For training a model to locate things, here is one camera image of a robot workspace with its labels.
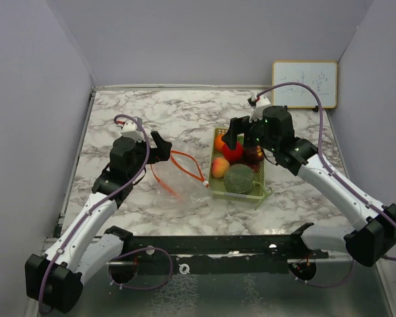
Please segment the red apple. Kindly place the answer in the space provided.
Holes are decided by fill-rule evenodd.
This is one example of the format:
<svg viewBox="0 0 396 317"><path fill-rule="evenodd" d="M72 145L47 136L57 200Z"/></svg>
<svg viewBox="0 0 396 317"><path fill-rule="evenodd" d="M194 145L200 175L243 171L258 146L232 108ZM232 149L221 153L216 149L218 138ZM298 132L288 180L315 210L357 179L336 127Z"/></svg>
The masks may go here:
<svg viewBox="0 0 396 317"><path fill-rule="evenodd" d="M243 152L244 149L240 142L236 143L236 148L234 150L229 149L229 147L226 144L224 144L222 147L222 154L229 163L234 163L239 161L243 155Z"/></svg>

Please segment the clear zip bag orange zipper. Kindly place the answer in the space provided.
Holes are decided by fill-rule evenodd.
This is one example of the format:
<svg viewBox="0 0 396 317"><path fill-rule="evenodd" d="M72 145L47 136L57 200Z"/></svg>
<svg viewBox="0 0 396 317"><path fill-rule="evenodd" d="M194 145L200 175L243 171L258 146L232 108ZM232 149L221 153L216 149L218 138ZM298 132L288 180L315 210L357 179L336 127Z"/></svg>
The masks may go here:
<svg viewBox="0 0 396 317"><path fill-rule="evenodd" d="M209 182L201 169L198 154L197 147L176 142L167 161L150 166L157 181L156 205L192 210L210 200Z"/></svg>

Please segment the green melon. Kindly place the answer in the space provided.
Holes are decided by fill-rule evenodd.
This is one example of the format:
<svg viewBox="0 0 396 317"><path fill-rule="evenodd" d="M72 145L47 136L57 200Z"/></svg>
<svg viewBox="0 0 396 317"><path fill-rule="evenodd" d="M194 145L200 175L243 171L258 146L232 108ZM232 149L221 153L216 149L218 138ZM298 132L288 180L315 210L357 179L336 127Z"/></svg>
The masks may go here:
<svg viewBox="0 0 396 317"><path fill-rule="evenodd" d="M244 164L231 166L224 175L224 187L233 194L250 194L253 190L255 172Z"/></svg>

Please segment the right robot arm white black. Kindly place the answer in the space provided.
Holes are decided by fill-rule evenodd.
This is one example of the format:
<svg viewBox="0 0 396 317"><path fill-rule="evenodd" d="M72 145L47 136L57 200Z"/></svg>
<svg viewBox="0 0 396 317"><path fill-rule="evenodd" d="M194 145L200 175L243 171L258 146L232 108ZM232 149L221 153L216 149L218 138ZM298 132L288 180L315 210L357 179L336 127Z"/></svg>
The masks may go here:
<svg viewBox="0 0 396 317"><path fill-rule="evenodd" d="M266 106L256 120L232 118L222 140L234 149L237 137L244 146L259 145L270 151L276 164L320 191L348 219L349 227L305 225L290 241L290 251L305 258L313 250L349 254L371 267L396 245L396 204L389 206L366 194L345 178L307 139L294 134L292 116L282 106Z"/></svg>

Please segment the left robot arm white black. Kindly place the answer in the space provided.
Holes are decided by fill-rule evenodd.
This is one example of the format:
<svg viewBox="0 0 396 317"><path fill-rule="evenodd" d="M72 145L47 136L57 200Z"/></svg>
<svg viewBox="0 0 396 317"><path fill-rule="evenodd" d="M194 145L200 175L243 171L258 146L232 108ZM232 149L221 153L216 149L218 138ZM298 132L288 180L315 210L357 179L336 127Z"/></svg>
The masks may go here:
<svg viewBox="0 0 396 317"><path fill-rule="evenodd" d="M156 146L151 147L153 139ZM32 254L25 263L26 293L38 301L42 315L68 313L86 283L105 264L128 259L133 245L128 233L107 233L93 241L102 225L119 209L145 166L170 158L172 144L158 132L135 141L121 136L113 143L110 161L96 179L83 209L64 234L43 255Z"/></svg>

